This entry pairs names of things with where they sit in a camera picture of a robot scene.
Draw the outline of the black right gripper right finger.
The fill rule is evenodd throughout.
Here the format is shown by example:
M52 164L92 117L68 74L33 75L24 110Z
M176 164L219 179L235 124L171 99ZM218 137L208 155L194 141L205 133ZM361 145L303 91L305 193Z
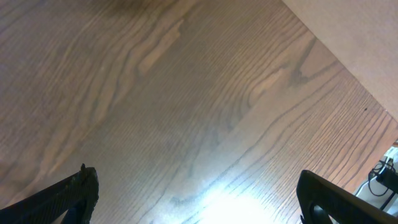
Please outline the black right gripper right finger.
M297 184L297 198L304 224L397 223L397 218L361 200L339 186L303 170Z

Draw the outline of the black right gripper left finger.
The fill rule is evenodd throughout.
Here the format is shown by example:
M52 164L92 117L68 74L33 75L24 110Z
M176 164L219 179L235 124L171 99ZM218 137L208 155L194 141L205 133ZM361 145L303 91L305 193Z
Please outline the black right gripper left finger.
M76 174L1 209L1 223L46 224L64 215L62 223L88 224L98 199L96 169L83 164Z

